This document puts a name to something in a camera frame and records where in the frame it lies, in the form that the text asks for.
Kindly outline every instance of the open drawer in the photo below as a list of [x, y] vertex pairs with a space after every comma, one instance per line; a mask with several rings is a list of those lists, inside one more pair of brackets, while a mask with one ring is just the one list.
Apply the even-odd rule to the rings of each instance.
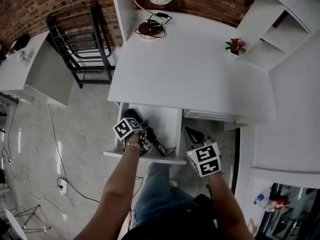
[[[181, 135], [182, 113], [180, 108], [140, 105], [131, 103], [120, 103], [117, 121], [123, 118], [128, 109], [135, 109], [143, 120], [148, 119], [149, 125], [153, 128], [159, 142], [166, 149], [176, 148], [169, 156], [162, 156], [153, 146], [151, 151], [140, 158], [140, 161], [163, 163], [173, 165], [185, 165], [186, 160], [179, 154], [185, 154], [184, 137]], [[103, 152], [106, 156], [121, 158], [124, 153], [124, 144], [115, 136], [113, 150]]]

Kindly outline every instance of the blue jeans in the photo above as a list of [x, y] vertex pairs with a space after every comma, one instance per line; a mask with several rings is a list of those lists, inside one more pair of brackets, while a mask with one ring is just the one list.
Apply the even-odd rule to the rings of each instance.
[[156, 218], [167, 210], [202, 212], [194, 198], [179, 187], [170, 186], [170, 165], [152, 163], [144, 188], [134, 208], [133, 228]]

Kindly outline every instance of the red brick wall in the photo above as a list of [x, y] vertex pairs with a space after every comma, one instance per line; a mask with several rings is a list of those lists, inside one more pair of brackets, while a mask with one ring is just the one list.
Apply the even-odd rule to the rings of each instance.
[[172, 0], [167, 5], [137, 2], [146, 9], [191, 14], [237, 27], [254, 0]]
[[[0, 41], [9, 46], [23, 33], [31, 37], [48, 30], [46, 16], [86, 4], [90, 0], [0, 0]], [[123, 43], [113, 0], [98, 0], [106, 21], [107, 35], [112, 46]]]

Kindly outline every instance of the tiled floor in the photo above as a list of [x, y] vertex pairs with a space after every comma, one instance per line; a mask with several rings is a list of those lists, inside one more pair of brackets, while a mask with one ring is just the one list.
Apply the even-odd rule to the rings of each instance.
[[[68, 180], [83, 195], [99, 200], [106, 180], [119, 161], [103, 155], [103, 151], [113, 148], [115, 136], [112, 127], [118, 116], [118, 107], [107, 101], [109, 88], [108, 85], [85, 85], [79, 89], [75, 84], [68, 107], [47, 106], [44, 100], [39, 99], [32, 103], [21, 101], [17, 105], [9, 136], [12, 163], [3, 164], [16, 208], [19, 212], [27, 210], [46, 197], [63, 211], [42, 200], [41, 209], [54, 230], [29, 234], [29, 239], [73, 239], [93, 216], [97, 203], [81, 197], [70, 186], [68, 197], [53, 188], [57, 185], [57, 178], [64, 176], [57, 145]], [[14, 107], [10, 109], [9, 123], [13, 113]], [[228, 138], [231, 138], [228, 145], [232, 146], [232, 137]], [[0, 148], [6, 146], [4, 136], [3, 141], [0, 138]], [[230, 154], [228, 160], [232, 161], [232, 152]], [[139, 163], [137, 175], [146, 177], [148, 167], [148, 163]], [[172, 169], [181, 186], [193, 195], [206, 191], [205, 180], [200, 179], [189, 165], [182, 167]], [[190, 176], [187, 181], [179, 178], [181, 170]], [[137, 180], [136, 189], [139, 185], [140, 180]], [[31, 224], [40, 226], [36, 221]]]

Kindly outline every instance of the wrist bracelet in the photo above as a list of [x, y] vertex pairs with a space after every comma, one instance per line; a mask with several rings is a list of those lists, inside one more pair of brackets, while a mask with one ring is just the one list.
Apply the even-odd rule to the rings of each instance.
[[142, 151], [140, 144], [129, 141], [127, 144], [127, 146], [135, 146], [136, 148], [138, 148], [140, 151]]

